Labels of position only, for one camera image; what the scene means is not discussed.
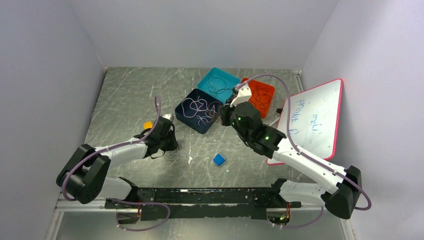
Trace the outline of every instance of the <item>orange tray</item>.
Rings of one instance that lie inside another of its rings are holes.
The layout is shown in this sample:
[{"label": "orange tray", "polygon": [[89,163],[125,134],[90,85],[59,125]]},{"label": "orange tray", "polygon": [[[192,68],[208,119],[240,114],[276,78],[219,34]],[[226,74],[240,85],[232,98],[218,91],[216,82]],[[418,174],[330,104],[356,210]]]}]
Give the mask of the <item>orange tray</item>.
[{"label": "orange tray", "polygon": [[[245,77],[241,82],[244,83],[248,79],[249,78]],[[260,117],[264,119],[270,110],[271,102],[273,101],[273,96],[276,89],[271,85],[255,80],[249,81],[248,85],[252,93],[252,96],[249,99],[249,103],[251,103],[257,110],[259,110]]]}]

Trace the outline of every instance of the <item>blue cube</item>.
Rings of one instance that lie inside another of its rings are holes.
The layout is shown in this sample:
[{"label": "blue cube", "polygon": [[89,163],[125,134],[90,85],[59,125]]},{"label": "blue cube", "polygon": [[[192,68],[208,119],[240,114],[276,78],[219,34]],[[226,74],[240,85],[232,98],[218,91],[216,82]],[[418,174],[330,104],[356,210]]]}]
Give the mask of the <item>blue cube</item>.
[{"label": "blue cube", "polygon": [[213,162],[217,166],[221,166],[225,162],[225,158],[221,154],[218,154],[213,158]]}]

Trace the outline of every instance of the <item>white wall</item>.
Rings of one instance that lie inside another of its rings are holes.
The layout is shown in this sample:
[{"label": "white wall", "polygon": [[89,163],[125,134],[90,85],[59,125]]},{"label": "white wall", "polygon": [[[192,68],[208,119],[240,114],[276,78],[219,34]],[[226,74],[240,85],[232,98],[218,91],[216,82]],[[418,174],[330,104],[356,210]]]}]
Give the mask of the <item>white wall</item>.
[{"label": "white wall", "polygon": [[0,4],[0,239],[44,239],[104,68],[66,0]]},{"label": "white wall", "polygon": [[340,0],[302,70],[307,88],[345,80],[334,161],[359,167],[373,200],[353,213],[358,240],[424,239],[423,13],[421,0]]},{"label": "white wall", "polygon": [[105,66],[300,69],[338,0],[70,0]]}]

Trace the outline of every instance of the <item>whiteboard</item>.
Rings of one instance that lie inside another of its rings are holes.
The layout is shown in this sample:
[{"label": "whiteboard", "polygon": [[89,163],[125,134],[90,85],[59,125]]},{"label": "whiteboard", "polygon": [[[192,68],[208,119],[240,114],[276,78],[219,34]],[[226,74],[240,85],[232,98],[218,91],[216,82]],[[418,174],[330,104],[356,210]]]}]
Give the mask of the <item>whiteboard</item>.
[{"label": "whiteboard", "polygon": [[[318,157],[329,160],[336,151],[337,126],[342,100],[341,78],[290,97],[290,135],[294,143]],[[277,129],[287,134],[287,100]],[[284,164],[267,159],[269,165]]]}]

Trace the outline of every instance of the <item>scratched metal surface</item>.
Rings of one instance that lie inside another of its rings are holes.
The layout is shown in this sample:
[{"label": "scratched metal surface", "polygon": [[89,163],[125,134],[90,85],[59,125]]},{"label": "scratched metal surface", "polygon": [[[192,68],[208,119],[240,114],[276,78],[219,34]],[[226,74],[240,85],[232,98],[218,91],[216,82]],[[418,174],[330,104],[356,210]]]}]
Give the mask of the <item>scratched metal surface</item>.
[{"label": "scratched metal surface", "polygon": [[[294,210],[290,221],[298,226],[313,220],[317,210]],[[158,221],[142,221],[128,228],[141,229]],[[266,220],[248,217],[170,219],[164,225],[143,232],[116,227],[111,212],[66,212],[57,240],[345,240],[339,218],[325,211],[322,218],[307,228],[280,229]]]},{"label": "scratched metal surface", "polygon": [[[154,96],[162,99],[162,114],[174,113],[175,107],[196,88],[209,68],[111,67],[108,69],[85,142],[106,146],[126,141],[143,130],[143,123],[155,119]],[[242,79],[261,73],[281,76],[287,81],[290,94],[298,93],[291,70],[223,69]],[[275,86],[270,112],[264,123],[279,115],[286,93],[276,79],[261,81]],[[239,139],[231,127],[216,122],[206,134],[199,134],[182,122],[174,120],[177,154],[167,152],[156,159],[137,159],[112,168],[109,177],[125,177],[139,187],[266,187],[278,178],[297,182],[311,180],[287,165],[268,166],[266,158],[255,154]],[[217,167],[216,154],[226,162]]]}]

